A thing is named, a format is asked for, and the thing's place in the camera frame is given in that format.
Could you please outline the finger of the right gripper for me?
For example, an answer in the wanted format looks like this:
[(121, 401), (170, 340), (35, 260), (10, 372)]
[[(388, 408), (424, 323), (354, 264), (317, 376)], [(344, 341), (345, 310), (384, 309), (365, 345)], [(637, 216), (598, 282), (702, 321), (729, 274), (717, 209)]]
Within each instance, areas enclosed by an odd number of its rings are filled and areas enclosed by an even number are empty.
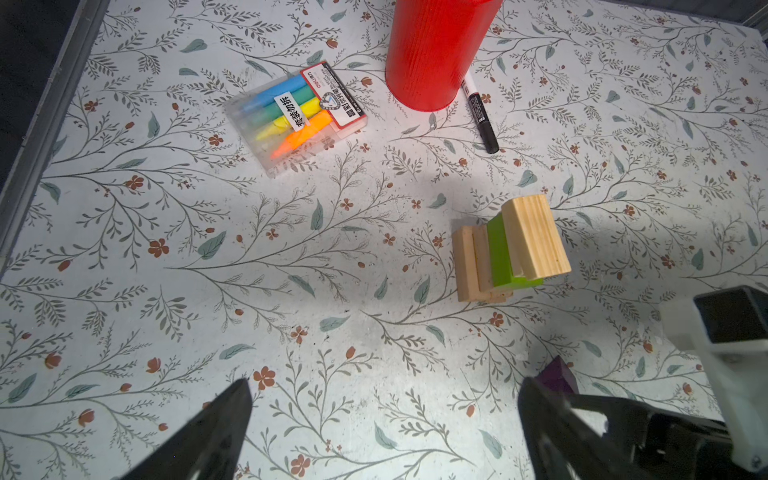
[(618, 397), (567, 396), (572, 407), (606, 416), (608, 426), (603, 438), (627, 456), (634, 456), (646, 446), (650, 410), (642, 402)]

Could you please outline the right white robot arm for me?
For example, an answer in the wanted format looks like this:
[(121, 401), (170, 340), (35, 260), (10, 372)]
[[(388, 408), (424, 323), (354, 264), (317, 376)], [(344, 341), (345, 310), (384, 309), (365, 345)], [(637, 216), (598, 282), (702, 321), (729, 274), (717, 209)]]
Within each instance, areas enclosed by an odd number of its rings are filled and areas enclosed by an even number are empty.
[(570, 405), (605, 415), (603, 439), (656, 479), (766, 478), (766, 293), (739, 286), (672, 300), (660, 318), (671, 343), (698, 357), (721, 420), (610, 397), (572, 395)]

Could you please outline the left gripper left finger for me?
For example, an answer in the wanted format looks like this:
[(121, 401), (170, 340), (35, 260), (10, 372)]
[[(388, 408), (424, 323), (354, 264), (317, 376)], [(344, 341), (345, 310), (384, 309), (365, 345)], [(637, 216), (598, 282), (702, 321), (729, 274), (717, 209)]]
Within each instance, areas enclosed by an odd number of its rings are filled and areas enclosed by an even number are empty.
[(239, 379), (124, 477), (234, 478), (251, 411), (248, 381)]

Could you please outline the purple block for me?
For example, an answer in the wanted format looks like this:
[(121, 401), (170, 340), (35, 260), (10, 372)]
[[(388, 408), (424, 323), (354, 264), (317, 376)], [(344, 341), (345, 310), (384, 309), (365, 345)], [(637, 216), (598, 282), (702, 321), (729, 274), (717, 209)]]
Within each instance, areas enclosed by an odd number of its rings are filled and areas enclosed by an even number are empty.
[(556, 356), (551, 360), (535, 379), (553, 392), (579, 393), (575, 375), (561, 356)]

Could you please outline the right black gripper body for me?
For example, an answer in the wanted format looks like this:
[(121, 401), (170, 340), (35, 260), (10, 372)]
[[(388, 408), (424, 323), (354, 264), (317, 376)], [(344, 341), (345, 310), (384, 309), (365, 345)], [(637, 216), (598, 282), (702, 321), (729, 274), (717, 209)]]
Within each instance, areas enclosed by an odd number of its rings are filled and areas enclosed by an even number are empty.
[(632, 463), (656, 479), (754, 479), (732, 460), (721, 421), (652, 413), (632, 447)]

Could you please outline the ridged wood block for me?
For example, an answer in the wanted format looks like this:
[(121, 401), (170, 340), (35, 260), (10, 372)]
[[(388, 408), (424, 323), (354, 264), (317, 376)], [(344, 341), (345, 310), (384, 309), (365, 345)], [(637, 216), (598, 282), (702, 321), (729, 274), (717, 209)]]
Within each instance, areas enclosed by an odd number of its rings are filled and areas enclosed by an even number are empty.
[(501, 215), (516, 277), (533, 281), (572, 271), (545, 195), (508, 200)]

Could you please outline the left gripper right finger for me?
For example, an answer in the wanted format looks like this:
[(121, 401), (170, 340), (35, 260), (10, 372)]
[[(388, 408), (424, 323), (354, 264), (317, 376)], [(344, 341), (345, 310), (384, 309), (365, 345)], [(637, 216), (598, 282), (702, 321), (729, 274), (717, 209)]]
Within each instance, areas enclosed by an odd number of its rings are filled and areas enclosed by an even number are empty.
[(534, 378), (523, 381), (518, 411), (537, 479), (649, 479)]

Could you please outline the wood block numbered 72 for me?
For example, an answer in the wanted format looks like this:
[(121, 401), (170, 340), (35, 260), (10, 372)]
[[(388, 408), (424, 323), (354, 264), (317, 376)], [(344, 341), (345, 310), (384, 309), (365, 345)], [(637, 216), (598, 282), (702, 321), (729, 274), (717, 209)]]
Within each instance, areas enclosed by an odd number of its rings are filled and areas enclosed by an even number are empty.
[(455, 275), (460, 302), (503, 303), (513, 296), (511, 290), (501, 293), (482, 292), (470, 226), (462, 226), (452, 234)]

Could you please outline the green block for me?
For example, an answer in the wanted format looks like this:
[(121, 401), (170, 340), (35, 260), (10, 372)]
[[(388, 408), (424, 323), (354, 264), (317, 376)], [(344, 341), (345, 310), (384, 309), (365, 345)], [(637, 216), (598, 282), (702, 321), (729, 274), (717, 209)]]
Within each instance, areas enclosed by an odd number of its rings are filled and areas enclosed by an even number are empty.
[(528, 280), (524, 276), (515, 276), (508, 251), (507, 237), (501, 215), (496, 215), (487, 224), (490, 254), (492, 291), (503, 292), (532, 288), (542, 285), (544, 280)]

